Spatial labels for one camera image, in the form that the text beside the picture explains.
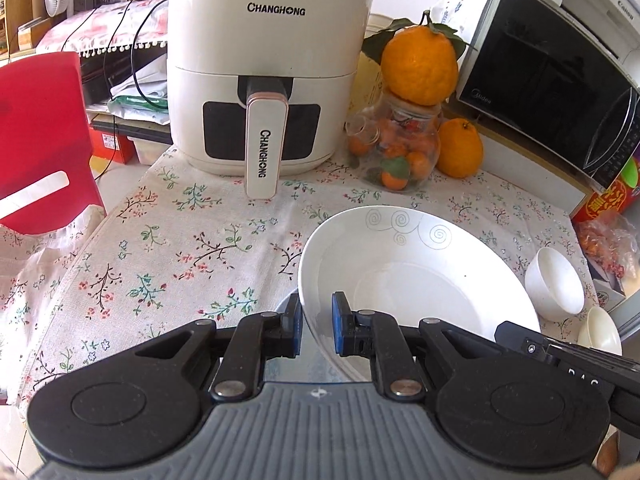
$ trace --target green leaf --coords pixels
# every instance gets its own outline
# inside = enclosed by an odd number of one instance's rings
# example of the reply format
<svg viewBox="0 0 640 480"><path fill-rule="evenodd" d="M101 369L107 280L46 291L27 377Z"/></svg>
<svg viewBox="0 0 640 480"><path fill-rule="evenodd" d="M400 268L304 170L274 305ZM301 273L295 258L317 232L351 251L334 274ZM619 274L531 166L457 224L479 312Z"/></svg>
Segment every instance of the green leaf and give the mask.
<svg viewBox="0 0 640 480"><path fill-rule="evenodd" d="M412 25L415 25L415 23L408 18L393 20L391 25L387 28L384 28L383 30L380 30L372 36L364 39L362 42L363 53L365 56L380 64L380 60L382 60L382 51L385 49L386 44L391 41L391 38L393 38L398 30L401 28L411 27Z"/></svg>
<svg viewBox="0 0 640 480"><path fill-rule="evenodd" d="M411 166L404 156L396 156L395 158L386 158L380 162L380 167L394 178L408 180L411 175Z"/></svg>
<svg viewBox="0 0 640 480"><path fill-rule="evenodd" d="M455 28L449 27L449 25L445 25L444 23L433 23L431 21L431 16L429 15L429 11L424 11L423 19L427 19L427 27L431 29L432 32L436 34L438 32L444 34L444 36L451 42L453 45L453 50L456 51L456 59L460 59L462 55L465 53L466 46L469 45L465 40L456 35L457 30Z"/></svg>

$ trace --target plastic bag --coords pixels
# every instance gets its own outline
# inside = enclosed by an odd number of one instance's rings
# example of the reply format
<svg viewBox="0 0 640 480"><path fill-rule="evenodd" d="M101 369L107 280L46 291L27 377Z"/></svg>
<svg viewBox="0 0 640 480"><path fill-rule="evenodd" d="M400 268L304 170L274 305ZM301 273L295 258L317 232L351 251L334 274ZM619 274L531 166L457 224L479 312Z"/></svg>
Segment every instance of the plastic bag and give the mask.
<svg viewBox="0 0 640 480"><path fill-rule="evenodd" d="M584 254L605 272L619 279L635 279L639 272L638 232L615 209L607 209L587 222L576 224L575 231Z"/></svg>

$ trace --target floor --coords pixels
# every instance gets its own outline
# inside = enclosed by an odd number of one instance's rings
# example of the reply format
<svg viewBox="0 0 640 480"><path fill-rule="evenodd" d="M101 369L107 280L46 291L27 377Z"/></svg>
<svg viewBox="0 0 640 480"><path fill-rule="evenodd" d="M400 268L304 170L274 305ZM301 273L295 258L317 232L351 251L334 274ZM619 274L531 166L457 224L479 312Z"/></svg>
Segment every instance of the floor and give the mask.
<svg viewBox="0 0 640 480"><path fill-rule="evenodd" d="M138 180L148 170L137 161L123 166L112 164L98 181L98 188L107 212L112 211L120 200L135 188ZM20 420L18 411L12 406L0 406L0 466L15 472L18 480L24 480L42 465L36 447Z"/></svg>

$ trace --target table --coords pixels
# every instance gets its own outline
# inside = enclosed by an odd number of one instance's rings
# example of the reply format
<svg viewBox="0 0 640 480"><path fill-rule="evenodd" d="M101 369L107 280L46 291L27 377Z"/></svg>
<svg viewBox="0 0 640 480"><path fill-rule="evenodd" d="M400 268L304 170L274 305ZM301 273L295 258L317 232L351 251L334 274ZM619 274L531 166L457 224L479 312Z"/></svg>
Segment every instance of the table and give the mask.
<svg viewBox="0 0 640 480"><path fill-rule="evenodd" d="M436 171L421 190L395 194L364 184L336 156L281 179L273 199L250 200L242 178L203 173L171 148L78 255L10 401L25 413L48 381L193 319L235 326L242 316L276 309L296 288L302 248L313 230L361 205L405 206L447 219L494 250L521 282L539 248L556 248L577 269L586 307L560 323L541 320L547 335L575 342L580 321L597 304L568 215L491 174L455 180ZM295 369L275 362L267 377L344 380L314 345L305 332Z"/></svg>

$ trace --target handle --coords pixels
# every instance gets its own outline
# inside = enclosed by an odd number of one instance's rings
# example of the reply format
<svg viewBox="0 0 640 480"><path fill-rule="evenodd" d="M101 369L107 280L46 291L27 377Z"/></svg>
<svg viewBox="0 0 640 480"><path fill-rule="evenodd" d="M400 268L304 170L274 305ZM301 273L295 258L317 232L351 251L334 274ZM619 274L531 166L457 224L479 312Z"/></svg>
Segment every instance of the handle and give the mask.
<svg viewBox="0 0 640 480"><path fill-rule="evenodd" d="M246 90L246 183L249 198L276 194L289 101L278 78L250 77Z"/></svg>
<svg viewBox="0 0 640 480"><path fill-rule="evenodd" d="M613 141L607 143L607 147L603 153L594 154L593 150L600 139L600 136L603 134L603 129L606 127L606 123L609 118L615 113L616 108L619 103L623 103L626 101L626 112L625 117L620 127L619 131L616 134L616 137ZM629 90L625 90L624 93L616 100L613 106L609 109L609 111L604 116L602 122L598 126L596 130L596 135L593 137L591 141L591 147L587 153L584 167L582 170L585 173L589 173L590 171L597 170L600 166L602 166L605 162L607 162L620 148L622 143L626 139L626 134L628 134L629 129L631 128L631 124L636 116L636 105L638 104L638 96L634 92L632 88Z"/></svg>

